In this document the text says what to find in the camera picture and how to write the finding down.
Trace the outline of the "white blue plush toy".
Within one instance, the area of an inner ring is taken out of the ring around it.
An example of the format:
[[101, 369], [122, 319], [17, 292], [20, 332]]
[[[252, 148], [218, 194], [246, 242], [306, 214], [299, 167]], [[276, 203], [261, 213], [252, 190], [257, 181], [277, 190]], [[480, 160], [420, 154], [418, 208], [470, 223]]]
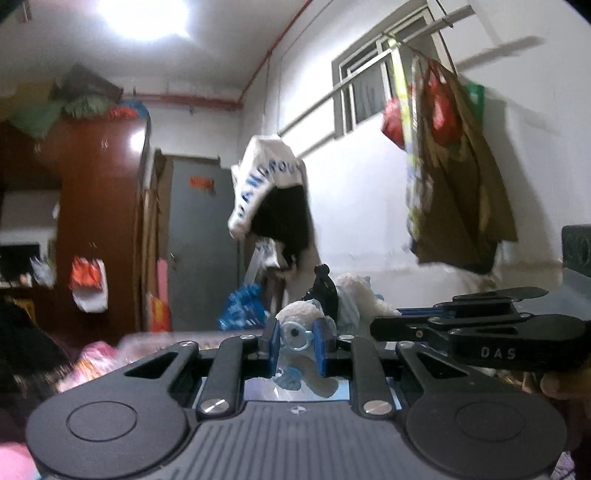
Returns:
[[329, 317], [318, 299], [294, 301], [276, 316], [280, 323], [281, 353], [273, 382], [277, 395], [283, 400], [300, 401], [307, 395], [329, 399], [339, 390], [339, 379], [318, 374], [312, 333], [315, 320], [327, 319], [336, 335], [368, 337], [370, 324], [376, 318], [400, 314], [395, 306], [374, 292], [369, 276], [345, 273], [334, 283], [337, 317]]

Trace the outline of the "blue plastic bag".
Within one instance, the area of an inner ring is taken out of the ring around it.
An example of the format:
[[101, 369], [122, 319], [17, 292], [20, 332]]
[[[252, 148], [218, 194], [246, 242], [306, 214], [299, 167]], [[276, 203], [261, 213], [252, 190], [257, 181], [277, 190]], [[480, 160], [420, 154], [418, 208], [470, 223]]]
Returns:
[[263, 288], [257, 284], [246, 284], [229, 296], [221, 316], [218, 329], [221, 331], [259, 330], [266, 326], [267, 311], [263, 306]]

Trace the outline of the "black hair clip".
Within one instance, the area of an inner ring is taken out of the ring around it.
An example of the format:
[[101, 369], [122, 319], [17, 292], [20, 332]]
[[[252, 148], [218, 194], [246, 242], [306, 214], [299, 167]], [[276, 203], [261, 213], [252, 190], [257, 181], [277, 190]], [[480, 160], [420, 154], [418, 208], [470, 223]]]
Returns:
[[301, 299], [307, 304], [311, 311], [308, 316], [311, 317], [310, 324], [315, 320], [329, 317], [332, 320], [338, 318], [339, 313], [339, 294], [334, 281], [329, 275], [329, 266], [320, 264], [315, 266], [315, 281], [307, 293]]

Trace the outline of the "olive hanging cloth bag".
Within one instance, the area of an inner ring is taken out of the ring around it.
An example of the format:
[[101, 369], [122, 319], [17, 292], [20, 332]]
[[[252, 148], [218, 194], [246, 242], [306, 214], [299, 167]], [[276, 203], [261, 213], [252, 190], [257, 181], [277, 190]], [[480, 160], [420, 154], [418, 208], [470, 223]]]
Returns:
[[412, 252], [420, 264], [489, 274], [498, 246], [518, 240], [513, 211], [469, 93], [435, 60], [422, 71], [417, 147]]

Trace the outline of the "grey metal door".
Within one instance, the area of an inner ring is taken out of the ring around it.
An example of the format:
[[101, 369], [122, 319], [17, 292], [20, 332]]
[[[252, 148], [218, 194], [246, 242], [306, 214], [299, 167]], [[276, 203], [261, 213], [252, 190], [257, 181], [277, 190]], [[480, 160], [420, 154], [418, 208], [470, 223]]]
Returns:
[[212, 331], [240, 283], [238, 242], [228, 232], [235, 194], [230, 171], [214, 162], [175, 159], [168, 219], [171, 328]]

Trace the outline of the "black hanging garment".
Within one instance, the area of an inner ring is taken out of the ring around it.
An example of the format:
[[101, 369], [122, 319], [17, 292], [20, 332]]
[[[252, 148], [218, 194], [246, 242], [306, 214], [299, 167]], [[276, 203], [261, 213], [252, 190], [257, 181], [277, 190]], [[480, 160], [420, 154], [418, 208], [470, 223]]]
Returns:
[[273, 187], [252, 218], [250, 231], [283, 247], [280, 256], [287, 268], [297, 266], [311, 245], [311, 220], [304, 185]]

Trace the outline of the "pink floral bedding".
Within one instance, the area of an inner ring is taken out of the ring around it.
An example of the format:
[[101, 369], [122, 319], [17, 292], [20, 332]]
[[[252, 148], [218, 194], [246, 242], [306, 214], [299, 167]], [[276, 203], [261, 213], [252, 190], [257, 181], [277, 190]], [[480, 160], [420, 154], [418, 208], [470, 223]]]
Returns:
[[117, 355], [118, 350], [103, 341], [86, 345], [70, 373], [58, 382], [57, 391], [70, 390], [110, 373], [119, 366]]

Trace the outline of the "white hoodie blue letters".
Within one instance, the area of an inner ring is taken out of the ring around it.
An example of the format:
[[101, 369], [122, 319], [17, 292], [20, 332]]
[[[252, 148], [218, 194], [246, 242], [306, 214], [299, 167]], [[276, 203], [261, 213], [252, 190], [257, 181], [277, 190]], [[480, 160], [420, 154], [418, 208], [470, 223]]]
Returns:
[[235, 206], [228, 231], [235, 240], [245, 239], [259, 206], [274, 188], [304, 186], [304, 165], [278, 135], [255, 135], [242, 161], [230, 168]]

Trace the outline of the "dark red wooden wardrobe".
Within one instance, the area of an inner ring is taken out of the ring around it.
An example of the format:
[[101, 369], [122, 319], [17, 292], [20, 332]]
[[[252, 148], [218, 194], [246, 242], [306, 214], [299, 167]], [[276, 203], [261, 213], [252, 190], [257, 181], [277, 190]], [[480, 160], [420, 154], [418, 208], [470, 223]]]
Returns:
[[[60, 189], [56, 285], [37, 320], [74, 345], [115, 344], [139, 328], [138, 210], [147, 135], [144, 119], [61, 120], [43, 140], [1, 125], [1, 190]], [[76, 257], [103, 262], [105, 312], [76, 306], [69, 287]]]

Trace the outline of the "red white plastic bag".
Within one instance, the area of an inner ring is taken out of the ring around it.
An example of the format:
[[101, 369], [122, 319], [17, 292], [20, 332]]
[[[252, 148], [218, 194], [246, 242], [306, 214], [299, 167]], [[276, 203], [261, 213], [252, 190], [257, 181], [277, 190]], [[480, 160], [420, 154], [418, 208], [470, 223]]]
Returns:
[[104, 262], [76, 256], [71, 265], [69, 287], [74, 303], [84, 313], [108, 309], [108, 284]]

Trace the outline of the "red hanging bag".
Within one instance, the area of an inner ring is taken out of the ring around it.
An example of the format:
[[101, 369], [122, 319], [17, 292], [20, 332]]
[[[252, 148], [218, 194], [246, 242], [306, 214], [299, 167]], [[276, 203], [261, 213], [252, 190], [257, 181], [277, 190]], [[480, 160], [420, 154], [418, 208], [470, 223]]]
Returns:
[[401, 150], [406, 149], [401, 104], [397, 96], [389, 99], [386, 103], [382, 133]]

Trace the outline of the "pile of black clothes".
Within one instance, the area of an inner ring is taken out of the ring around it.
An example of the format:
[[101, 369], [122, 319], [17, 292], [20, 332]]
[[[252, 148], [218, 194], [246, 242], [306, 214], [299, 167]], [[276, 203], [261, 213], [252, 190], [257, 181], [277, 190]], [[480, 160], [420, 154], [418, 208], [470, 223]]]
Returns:
[[72, 370], [63, 349], [27, 312], [1, 301], [1, 439], [21, 441], [33, 410], [56, 393]]

